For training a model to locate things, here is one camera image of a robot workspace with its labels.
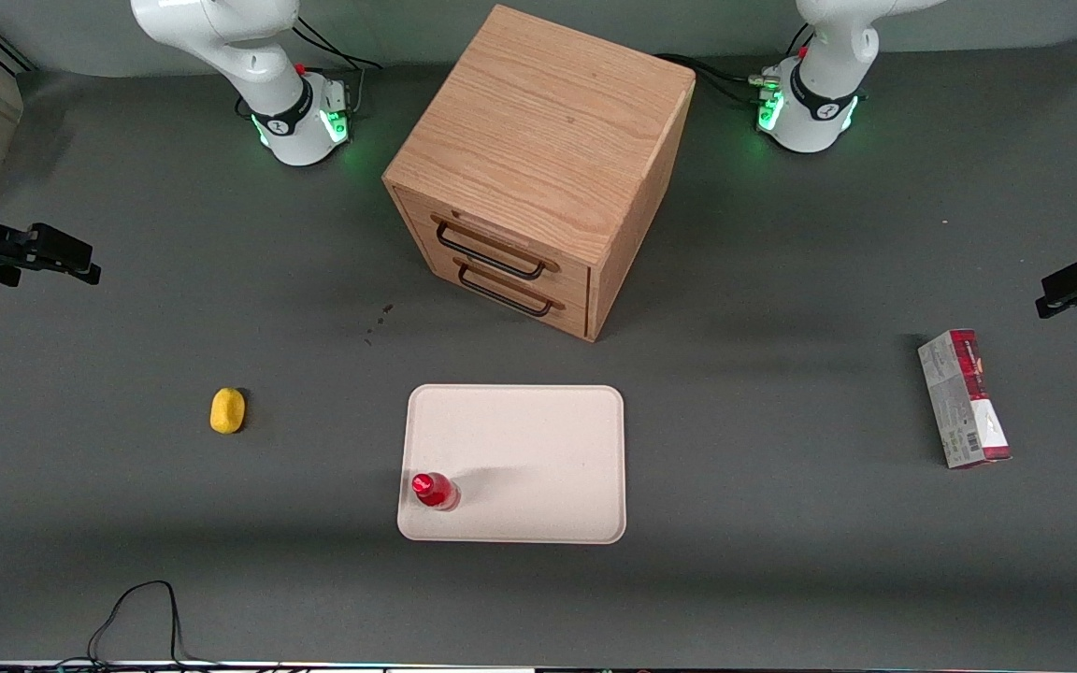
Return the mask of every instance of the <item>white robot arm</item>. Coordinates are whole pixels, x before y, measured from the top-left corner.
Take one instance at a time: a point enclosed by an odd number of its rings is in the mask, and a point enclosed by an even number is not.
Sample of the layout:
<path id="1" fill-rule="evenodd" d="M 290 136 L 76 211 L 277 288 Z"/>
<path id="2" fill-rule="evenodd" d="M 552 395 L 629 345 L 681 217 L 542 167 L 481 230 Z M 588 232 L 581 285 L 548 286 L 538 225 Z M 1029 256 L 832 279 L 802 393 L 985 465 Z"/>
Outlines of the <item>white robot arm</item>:
<path id="1" fill-rule="evenodd" d="M 300 73 L 271 38 L 294 27 L 299 0 L 131 0 L 149 38 L 206 60 L 252 108 L 261 141 L 286 165 L 313 165 L 348 138 L 341 82 Z M 255 46 L 234 42 L 260 41 Z"/>
<path id="2" fill-rule="evenodd" d="M 813 36 L 805 57 L 791 56 L 752 78 L 765 86 L 759 129 L 783 148 L 820 152 L 850 127 L 855 90 L 880 54 L 871 23 L 946 0 L 796 0 Z"/>

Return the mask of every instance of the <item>plastic tray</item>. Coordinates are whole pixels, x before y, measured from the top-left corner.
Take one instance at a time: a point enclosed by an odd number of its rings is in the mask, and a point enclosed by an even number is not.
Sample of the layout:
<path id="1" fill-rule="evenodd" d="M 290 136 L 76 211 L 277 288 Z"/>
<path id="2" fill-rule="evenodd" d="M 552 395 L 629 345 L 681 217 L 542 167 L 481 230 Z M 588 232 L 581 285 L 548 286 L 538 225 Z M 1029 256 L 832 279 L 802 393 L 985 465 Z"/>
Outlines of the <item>plastic tray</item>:
<path id="1" fill-rule="evenodd" d="M 460 487 L 418 502 L 418 472 Z M 410 541 L 607 545 L 626 532 L 623 399 L 611 387 L 419 387 L 409 396 L 397 529 Z"/>

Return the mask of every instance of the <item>drawer handle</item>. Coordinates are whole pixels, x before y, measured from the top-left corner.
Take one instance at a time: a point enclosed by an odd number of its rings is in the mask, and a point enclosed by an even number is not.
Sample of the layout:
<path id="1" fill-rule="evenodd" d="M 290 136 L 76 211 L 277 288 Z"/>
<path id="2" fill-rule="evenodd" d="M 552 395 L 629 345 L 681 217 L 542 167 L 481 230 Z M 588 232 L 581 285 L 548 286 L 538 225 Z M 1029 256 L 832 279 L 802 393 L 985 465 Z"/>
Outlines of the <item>drawer handle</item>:
<path id="1" fill-rule="evenodd" d="M 520 310 L 521 312 L 524 312 L 524 314 L 530 316 L 530 318 L 542 318 L 543 316 L 546 316 L 548 312 L 550 312 L 551 306 L 555 306 L 554 302 L 547 299 L 547 303 L 543 304 L 542 309 L 533 309 L 531 307 L 526 306 L 526 304 L 514 302 L 514 299 L 508 298 L 503 294 L 493 293 L 492 290 L 488 289 L 488 286 L 476 285 L 475 282 L 467 280 L 467 278 L 465 278 L 466 274 L 467 274 L 467 265 L 460 265 L 461 285 L 466 286 L 466 289 L 470 289 L 471 291 L 473 291 L 473 293 L 482 294 L 490 299 L 495 299 L 496 302 L 503 303 L 505 304 L 505 306 L 508 306 L 514 310 Z"/>
<path id="2" fill-rule="evenodd" d="M 444 243 L 445 247 L 451 248 L 454 252 L 462 252 L 464 255 L 478 261 L 478 263 L 487 264 L 492 268 L 495 268 L 496 271 L 508 272 L 509 276 L 521 278 L 521 280 L 535 280 L 535 278 L 538 278 L 538 274 L 542 272 L 542 269 L 547 268 L 546 263 L 538 263 L 538 266 L 535 266 L 535 269 L 531 272 L 524 272 L 520 268 L 513 268 L 513 266 L 508 264 L 500 263 L 490 256 L 479 254 L 479 252 L 474 251 L 470 247 L 461 246 L 460 243 L 450 241 L 448 238 L 444 238 L 443 234 L 447 229 L 448 223 L 439 222 L 439 229 L 435 233 L 436 237 L 439 238 L 439 243 Z"/>

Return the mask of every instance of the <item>yellow sponge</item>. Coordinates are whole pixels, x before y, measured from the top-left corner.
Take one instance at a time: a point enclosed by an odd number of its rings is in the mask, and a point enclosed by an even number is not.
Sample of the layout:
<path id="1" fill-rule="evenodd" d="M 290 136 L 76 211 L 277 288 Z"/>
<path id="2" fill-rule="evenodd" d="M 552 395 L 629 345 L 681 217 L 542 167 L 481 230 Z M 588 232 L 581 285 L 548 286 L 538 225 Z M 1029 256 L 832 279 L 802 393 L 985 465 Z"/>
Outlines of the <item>yellow sponge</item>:
<path id="1" fill-rule="evenodd" d="M 243 425 L 243 393 L 235 388 L 221 388 L 210 402 L 210 426 L 215 432 L 229 435 Z"/>

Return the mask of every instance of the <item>cardboard box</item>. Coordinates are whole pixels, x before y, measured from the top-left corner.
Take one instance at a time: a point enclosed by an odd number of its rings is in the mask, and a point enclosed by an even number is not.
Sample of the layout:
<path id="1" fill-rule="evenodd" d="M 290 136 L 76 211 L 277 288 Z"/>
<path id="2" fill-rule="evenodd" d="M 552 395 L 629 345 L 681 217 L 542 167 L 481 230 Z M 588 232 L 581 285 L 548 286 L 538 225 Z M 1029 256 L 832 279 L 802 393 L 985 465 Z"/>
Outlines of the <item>cardboard box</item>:
<path id="1" fill-rule="evenodd" d="M 1010 459 L 1008 439 L 983 387 L 974 330 L 952 330 L 918 349 L 950 468 Z"/>

